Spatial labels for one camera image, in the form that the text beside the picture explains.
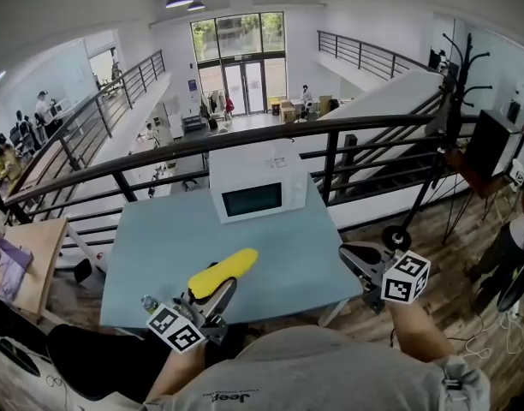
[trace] glass door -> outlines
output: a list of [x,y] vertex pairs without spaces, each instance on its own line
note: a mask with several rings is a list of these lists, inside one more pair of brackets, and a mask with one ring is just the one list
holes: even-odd
[[262,71],[260,63],[244,63],[245,86],[247,89],[248,113],[264,112],[264,94],[262,91]]
[[244,79],[241,72],[241,64],[234,64],[224,67],[226,74],[226,85],[228,86],[228,95],[234,103],[234,116],[247,113],[245,102]]

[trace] purple cloth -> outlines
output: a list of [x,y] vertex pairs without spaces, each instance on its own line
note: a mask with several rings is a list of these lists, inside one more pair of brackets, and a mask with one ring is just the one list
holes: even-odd
[[0,297],[11,303],[21,286],[28,265],[32,262],[32,252],[15,247],[9,241],[0,238],[0,266],[3,278],[0,281]]

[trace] person in yellow shirt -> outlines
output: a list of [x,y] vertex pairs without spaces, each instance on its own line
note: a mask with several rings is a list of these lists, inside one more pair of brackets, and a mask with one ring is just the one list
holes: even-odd
[[22,175],[22,166],[16,150],[7,143],[7,139],[0,134],[0,180],[7,177],[11,182]]

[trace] caster wheel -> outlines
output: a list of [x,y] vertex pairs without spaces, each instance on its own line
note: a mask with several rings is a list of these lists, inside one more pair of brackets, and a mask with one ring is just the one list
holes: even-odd
[[382,241],[386,248],[391,251],[407,251],[412,243],[410,234],[398,225],[390,225],[390,227],[386,227],[382,232]]

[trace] yellow plush banana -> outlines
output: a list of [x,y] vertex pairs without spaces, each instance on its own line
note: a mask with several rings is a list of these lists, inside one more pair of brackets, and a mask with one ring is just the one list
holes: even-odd
[[208,297],[214,294],[218,287],[229,278],[239,278],[245,274],[258,257],[258,251],[244,248],[211,268],[192,276],[188,281],[188,288],[197,300]]

